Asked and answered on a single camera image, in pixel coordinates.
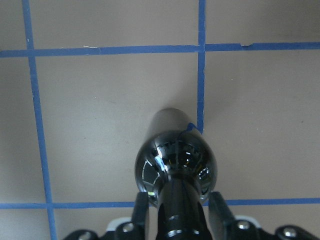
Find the white plastic part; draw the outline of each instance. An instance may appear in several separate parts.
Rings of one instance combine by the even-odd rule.
[[[116,219],[113,219],[111,222],[109,222],[108,226],[106,227],[106,231],[115,231],[116,228],[123,223],[127,223],[131,221],[130,216],[125,216],[125,217],[119,217]]]
[[[255,219],[255,218],[252,217],[252,216],[235,215],[234,218],[235,218],[236,220],[245,220],[245,221],[248,221],[248,222],[252,223],[253,225],[255,225],[255,227],[256,227],[257,229],[260,229],[260,228],[261,228],[260,223],[257,221],[257,219]]]

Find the blue line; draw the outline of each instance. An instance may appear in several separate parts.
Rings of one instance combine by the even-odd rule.
[[[29,0],[22,0],[22,9],[23,9],[26,48],[27,50],[32,51],[34,50],[34,38],[32,33],[32,22],[31,22]],[[52,193],[51,193],[51,185],[50,185],[48,160],[47,160],[45,133],[44,133],[41,104],[40,104],[40,93],[39,93],[39,85],[38,85],[36,58],[34,56],[28,56],[28,61],[29,61],[29,68],[30,68],[33,108],[34,108],[34,115],[35,115],[36,131],[38,136],[38,145],[39,145],[39,151],[40,151],[41,169],[42,169],[42,177],[43,177],[43,185],[44,185],[45,202],[46,202],[46,208],[47,208],[47,214],[48,214],[48,224],[50,229],[50,237],[51,237],[51,240],[57,240],[55,214],[52,206]]]
[[[206,44],[206,52],[220,51],[272,51],[272,50],[317,50],[320,42],[265,42],[241,46],[239,43]]]
[[[0,58],[117,55],[117,54],[154,54],[154,53],[196,53],[198,51],[199,51],[199,46],[194,46],[194,45],[111,46],[111,47],[96,47],[96,48],[6,50],[6,51],[0,51]]]
[[[198,76],[197,76],[197,129],[204,131],[204,102],[205,102],[205,66],[206,66],[206,0],[199,0],[198,9]]]
[[[254,205],[298,205],[320,204],[320,197],[314,198],[276,198],[276,199],[232,199],[226,200],[229,206],[254,206]]]
[[[46,203],[0,203],[0,209],[46,209]]]
[[[133,208],[133,201],[109,201],[109,202],[55,202],[55,209],[92,209],[92,208]]]

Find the silver screw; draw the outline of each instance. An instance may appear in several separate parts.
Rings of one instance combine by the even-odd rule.
[[[131,232],[134,229],[134,227],[135,226],[132,222],[128,222],[122,227],[122,231],[124,233],[128,233],[128,232]]]
[[[84,234],[82,234],[78,240],[90,240],[91,238],[91,233],[86,231]]]
[[[238,228],[247,230],[250,228],[250,223],[248,221],[238,221]]]
[[[297,236],[296,230],[292,227],[286,227],[283,229],[283,234],[289,238],[295,238]]]

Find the vertical blue tape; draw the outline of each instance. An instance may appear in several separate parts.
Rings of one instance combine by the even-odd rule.
[[[33,50],[34,38],[32,33],[30,4],[28,0],[22,0],[22,9],[23,9],[26,48],[27,50]],[[51,240],[57,240],[55,214],[52,206],[52,193],[51,193],[49,167],[48,167],[47,152],[46,152],[45,133],[44,133],[41,104],[40,104],[40,93],[39,93],[39,85],[38,85],[36,58],[34,56],[29,56],[28,61],[29,61],[35,124],[36,124],[38,145],[39,145],[39,151],[40,151],[40,160],[41,160],[41,168],[42,168],[45,202],[46,202],[46,208],[47,208],[47,214],[48,214],[48,224],[50,229],[50,237],[51,237]]]
[[[198,83],[197,83],[197,128],[204,130],[204,103],[205,103],[205,65],[206,65],[206,0],[199,0],[198,9]]]

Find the gray floor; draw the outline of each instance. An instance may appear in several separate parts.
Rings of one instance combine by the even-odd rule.
[[[198,1],[29,0],[35,49],[198,45]],[[320,42],[316,0],[206,1],[206,43]],[[21,1],[0,1],[0,51],[25,50]],[[204,132],[228,200],[320,198],[320,50],[205,54]],[[197,122],[198,53],[36,57],[53,202],[131,202],[152,116]],[[45,203],[27,57],[0,58],[0,202]],[[320,236],[319,204],[232,206],[273,232]],[[132,208],[55,209],[57,238],[102,234]],[[0,209],[0,239],[50,239],[45,209]],[[151,209],[150,239],[156,234]]]

